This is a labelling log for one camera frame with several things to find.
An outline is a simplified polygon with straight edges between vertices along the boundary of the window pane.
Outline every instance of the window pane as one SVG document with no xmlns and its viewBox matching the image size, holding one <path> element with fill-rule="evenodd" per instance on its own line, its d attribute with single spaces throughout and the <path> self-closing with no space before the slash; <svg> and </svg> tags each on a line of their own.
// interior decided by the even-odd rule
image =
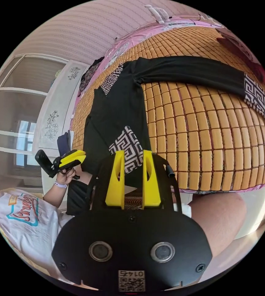
<svg viewBox="0 0 265 296">
<path fill-rule="evenodd" d="M 25 57 L 13 70 L 4 87 L 20 87 L 47 93 L 58 70 L 64 63 L 42 58 Z"/>
<path fill-rule="evenodd" d="M 0 147 L 24 151 L 27 137 L 28 134 L 20 134 L 19 136 L 8 136 L 0 134 Z"/>
<path fill-rule="evenodd" d="M 24 155 L 23 154 L 16 154 L 16 165 L 24 167 Z"/>
<path fill-rule="evenodd" d="M 9 71 L 12 69 L 12 67 L 21 59 L 21 57 L 18 58 L 14 58 L 9 64 L 8 66 L 5 68 L 5 70 L 3 71 L 3 73 L 0 76 L 0 86 L 2 81 L 4 80 L 4 78 L 6 77 L 6 75 L 9 73 Z"/>
<path fill-rule="evenodd" d="M 24 165 L 23 154 L 13 154 L 0 151 L 0 190 L 32 186 L 42 188 L 41 168 L 37 165 L 17 166 L 15 163 Z"/>
<path fill-rule="evenodd" d="M 0 91 L 0 130 L 18 133 L 20 121 L 36 123 L 44 100 L 45 96 Z"/>
<path fill-rule="evenodd" d="M 27 132 L 27 128 L 28 128 L 28 121 L 21 120 L 18 132 L 20 134 L 25 134 Z"/>
<path fill-rule="evenodd" d="M 28 141 L 33 142 L 36 124 L 34 122 L 30 125 L 30 130 L 28 131 Z"/>
<path fill-rule="evenodd" d="M 34 155 L 27 156 L 27 165 L 28 166 L 39 166 L 39 164 L 35 160 Z"/>
<path fill-rule="evenodd" d="M 31 151 L 33 148 L 33 144 L 32 143 L 27 143 L 27 151 Z"/>
</svg>

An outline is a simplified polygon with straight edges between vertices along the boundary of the floral decal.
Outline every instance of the floral decal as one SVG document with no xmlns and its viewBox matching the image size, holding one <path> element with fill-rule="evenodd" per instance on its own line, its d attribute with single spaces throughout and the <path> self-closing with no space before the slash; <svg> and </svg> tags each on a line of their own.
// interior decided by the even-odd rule
<svg viewBox="0 0 265 296">
<path fill-rule="evenodd" d="M 71 68 L 71 70 L 70 70 L 70 75 L 68 76 L 68 79 L 69 79 L 69 80 L 75 79 L 75 78 L 78 76 L 78 72 L 79 72 L 80 70 L 81 70 L 81 69 L 78 68 L 78 67 L 73 67 L 73 68 Z"/>
<path fill-rule="evenodd" d="M 45 137 L 47 137 L 48 139 L 53 139 L 55 138 L 55 136 L 58 133 L 58 124 L 55 123 L 56 118 L 59 117 L 59 115 L 57 114 L 57 111 L 52 112 L 48 119 L 47 119 L 47 132 L 45 133 Z"/>
</svg>

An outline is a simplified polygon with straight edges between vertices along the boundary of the fan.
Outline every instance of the fan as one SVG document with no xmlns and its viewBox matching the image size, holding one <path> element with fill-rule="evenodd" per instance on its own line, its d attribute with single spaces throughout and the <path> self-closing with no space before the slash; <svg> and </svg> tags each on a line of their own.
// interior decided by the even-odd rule
<svg viewBox="0 0 265 296">
<path fill-rule="evenodd" d="M 151 15 L 154 16 L 156 22 L 158 22 L 159 24 L 164 24 L 164 22 L 169 19 L 169 15 L 164 9 L 152 7 L 152 5 L 145 5 L 145 7 L 149 9 Z"/>
</svg>

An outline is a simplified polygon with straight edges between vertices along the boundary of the person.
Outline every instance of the person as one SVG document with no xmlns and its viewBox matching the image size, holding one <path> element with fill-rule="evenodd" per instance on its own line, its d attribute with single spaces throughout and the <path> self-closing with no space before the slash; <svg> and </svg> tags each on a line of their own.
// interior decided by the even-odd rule
<svg viewBox="0 0 265 296">
<path fill-rule="evenodd" d="M 62 276 L 51 256 L 58 233 L 74 217 L 60 212 L 58 208 L 67 186 L 68 198 L 73 194 L 79 196 L 80 190 L 88 185 L 91 175 L 83 172 L 81 166 L 63 173 L 57 174 L 53 187 L 42 198 L 14 188 L 1 190 L 0 231 L 14 248 L 49 275 L 73 284 Z M 75 175 L 80 176 L 80 179 L 74 180 Z M 86 200 L 81 201 L 81 204 L 89 209 Z M 189 205 L 192 218 L 206 234 L 213 257 L 217 256 L 232 242 L 244 222 L 244 201 L 234 192 L 216 193 L 197 198 Z"/>
</svg>

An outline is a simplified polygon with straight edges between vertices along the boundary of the printed logo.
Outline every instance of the printed logo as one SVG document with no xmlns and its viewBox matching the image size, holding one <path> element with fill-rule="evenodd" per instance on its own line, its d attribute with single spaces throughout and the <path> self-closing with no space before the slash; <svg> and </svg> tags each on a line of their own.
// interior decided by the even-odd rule
<svg viewBox="0 0 265 296">
<path fill-rule="evenodd" d="M 24 222 L 30 226 L 38 226 L 38 199 L 28 195 L 21 194 L 20 196 L 12 195 L 9 199 L 11 213 L 7 215 L 8 219 L 14 219 Z"/>
</svg>

